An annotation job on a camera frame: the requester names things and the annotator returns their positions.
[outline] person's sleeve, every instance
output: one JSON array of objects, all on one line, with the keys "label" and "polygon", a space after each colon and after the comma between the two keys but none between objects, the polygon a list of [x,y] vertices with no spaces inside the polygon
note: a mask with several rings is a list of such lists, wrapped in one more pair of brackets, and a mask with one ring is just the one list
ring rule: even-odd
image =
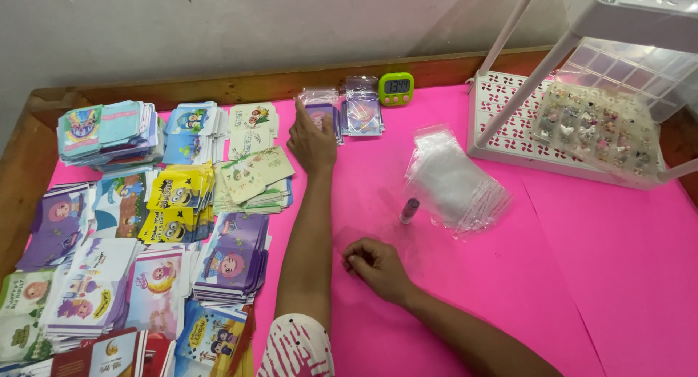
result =
[{"label": "person's sleeve", "polygon": [[325,328],[303,314],[287,314],[272,322],[257,377],[334,376]]}]

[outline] clear plastic container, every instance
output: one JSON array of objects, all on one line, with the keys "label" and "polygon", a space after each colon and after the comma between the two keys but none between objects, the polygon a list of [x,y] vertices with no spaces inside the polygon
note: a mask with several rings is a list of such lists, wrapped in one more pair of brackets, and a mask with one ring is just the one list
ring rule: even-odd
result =
[{"label": "clear plastic container", "polygon": [[636,184],[664,170],[659,125],[698,95],[698,56],[585,38],[555,74],[533,134]]}]

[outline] shelf leg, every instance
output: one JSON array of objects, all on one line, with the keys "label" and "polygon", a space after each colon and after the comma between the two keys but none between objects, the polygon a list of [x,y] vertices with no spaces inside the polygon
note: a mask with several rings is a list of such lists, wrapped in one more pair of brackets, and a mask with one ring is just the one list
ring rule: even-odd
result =
[{"label": "shelf leg", "polygon": [[676,179],[679,176],[684,176],[695,171],[698,171],[698,159],[689,160],[683,165],[678,165],[674,168],[668,169],[665,172],[660,172],[657,174],[657,178],[659,178],[659,181],[661,181],[663,184],[666,184],[672,179]]},{"label": "shelf leg", "polygon": [[563,37],[555,44],[552,50],[545,56],[538,67],[533,70],[530,77],[525,80],[519,90],[512,96],[507,105],[502,108],[484,129],[480,138],[476,141],[476,147],[484,148],[487,141],[494,137],[494,134],[501,128],[507,120],[514,114],[524,101],[535,91],[536,87],[545,80],[553,69],[562,61],[566,55],[579,43],[581,36],[567,30]]},{"label": "shelf leg", "polygon": [[484,77],[489,71],[489,69],[492,67],[494,60],[497,59],[497,56],[504,48],[504,44],[507,43],[507,40],[509,40],[509,36],[512,35],[512,32],[514,32],[514,28],[517,27],[519,20],[521,20],[521,16],[524,15],[526,8],[530,4],[530,1],[531,0],[519,0],[519,3],[514,8],[512,15],[509,16],[507,24],[504,25],[504,28],[502,28],[502,32],[499,33],[499,37],[497,37],[497,40],[494,42],[492,49],[489,50],[487,58],[484,59],[482,66],[479,70],[477,70],[477,74],[479,74],[480,77]]}]

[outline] crescent moon illustration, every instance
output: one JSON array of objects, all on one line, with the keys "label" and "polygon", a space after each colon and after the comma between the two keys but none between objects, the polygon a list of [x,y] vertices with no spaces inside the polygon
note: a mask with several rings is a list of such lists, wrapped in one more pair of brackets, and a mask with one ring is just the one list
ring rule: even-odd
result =
[{"label": "crescent moon illustration", "polygon": [[109,356],[112,356],[112,355],[116,354],[116,353],[119,351],[119,348],[118,348],[116,345],[112,345],[112,343],[114,343],[114,340],[113,340],[113,339],[112,339],[111,341],[109,341],[109,343],[107,344],[106,353],[107,353],[107,355],[109,355]]}]

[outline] pink table surface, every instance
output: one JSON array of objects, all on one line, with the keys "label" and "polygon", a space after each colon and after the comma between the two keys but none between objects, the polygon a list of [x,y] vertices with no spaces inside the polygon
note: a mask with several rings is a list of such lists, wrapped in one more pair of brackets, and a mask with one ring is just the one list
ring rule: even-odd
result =
[{"label": "pink table surface", "polygon": [[[276,102],[277,144],[294,118]],[[492,230],[466,242],[432,226],[420,210],[397,221],[411,132],[449,123],[466,146],[465,86],[415,91],[406,107],[384,109],[381,137],[348,138],[338,148],[332,191],[334,270],[332,353],[339,376],[466,376],[441,342],[405,311],[378,299],[340,266],[340,251],[371,236],[394,244],[410,277],[524,342],[565,376],[688,376],[698,337],[698,214],[677,183],[641,192],[614,185],[475,160],[513,195]],[[272,215],[266,284],[256,298],[253,353],[259,366],[274,316],[276,286],[296,203]],[[99,179],[58,163],[52,185]]]}]

